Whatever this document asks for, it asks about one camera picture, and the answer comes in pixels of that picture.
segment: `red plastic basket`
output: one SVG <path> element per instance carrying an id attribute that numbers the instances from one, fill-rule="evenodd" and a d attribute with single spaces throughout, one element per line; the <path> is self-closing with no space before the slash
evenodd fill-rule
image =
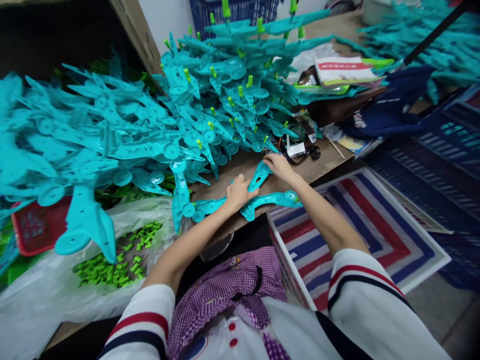
<path id="1" fill-rule="evenodd" d="M 71 196 L 66 196 L 46 207 L 33 202 L 11 216 L 20 254 L 31 257 L 53 249 L 57 239 L 67 230 L 65 219 L 71 200 Z"/>

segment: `sleeve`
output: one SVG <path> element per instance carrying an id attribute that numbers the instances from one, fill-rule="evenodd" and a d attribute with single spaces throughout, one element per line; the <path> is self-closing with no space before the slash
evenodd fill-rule
<path id="1" fill-rule="evenodd" d="M 137 292 L 113 328 L 97 359 L 167 359 L 175 294 L 164 284 Z"/>
<path id="2" fill-rule="evenodd" d="M 373 359 L 450 359 L 371 255 L 333 257 L 328 317 Z"/>

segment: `navy plastic crate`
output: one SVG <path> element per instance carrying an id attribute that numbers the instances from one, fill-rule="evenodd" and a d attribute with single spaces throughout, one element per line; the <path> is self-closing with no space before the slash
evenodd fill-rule
<path id="1" fill-rule="evenodd" d="M 480 86 L 451 99 L 422 120 L 419 143 L 480 180 Z"/>
<path id="2" fill-rule="evenodd" d="M 446 229 L 480 234 L 480 222 L 464 210 L 466 204 L 475 204 L 471 200 L 471 193 L 478 194 L 479 190 L 468 185 L 475 180 L 436 154 L 420 147 L 414 140 L 398 146 L 387 142 L 373 151 L 365 162 Z M 438 167 L 433 169 L 440 171 L 440 174 L 443 166 L 446 172 L 452 174 L 442 178 L 424 166 L 424 162 L 437 164 Z"/>
<path id="3" fill-rule="evenodd" d="M 438 272 L 450 285 L 480 293 L 480 237 L 471 234 L 430 234 L 451 257 Z"/>
<path id="4" fill-rule="evenodd" d="M 256 25 L 258 18 L 263 18 L 263 23 L 274 21 L 279 3 L 280 0 L 230 0 L 230 21 L 250 19 L 250 25 Z M 205 32 L 205 27 L 211 25 L 210 13 L 215 17 L 215 24 L 225 23 L 222 0 L 190 0 L 190 7 L 195 29 L 202 40 L 214 38 L 215 34 Z"/>

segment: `checkered apron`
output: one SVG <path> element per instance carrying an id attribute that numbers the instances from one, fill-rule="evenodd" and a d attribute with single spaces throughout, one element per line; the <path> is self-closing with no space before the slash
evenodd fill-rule
<path id="1" fill-rule="evenodd" d="M 178 359 L 200 330 L 230 307 L 260 332 L 270 359 L 290 359 L 270 327 L 261 297 L 287 302 L 273 246 L 245 252 L 217 265 L 188 289 L 173 311 L 168 354 Z"/>

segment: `striped cuff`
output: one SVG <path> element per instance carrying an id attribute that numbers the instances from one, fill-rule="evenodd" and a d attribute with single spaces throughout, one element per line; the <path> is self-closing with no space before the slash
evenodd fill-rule
<path id="1" fill-rule="evenodd" d="M 175 295 L 167 285 L 151 285 L 140 290 L 113 328 L 98 359 L 108 359 L 109 355 L 113 358 L 119 355 L 119 351 L 146 352 L 155 358 L 166 359 L 174 306 Z"/>
<path id="2" fill-rule="evenodd" d="M 377 260 L 363 251 L 344 249 L 333 257 L 332 276 L 328 291 L 329 312 L 340 298 L 343 286 L 352 281 L 370 284 L 383 289 L 412 309 L 405 299 L 405 295 L 394 284 Z"/>

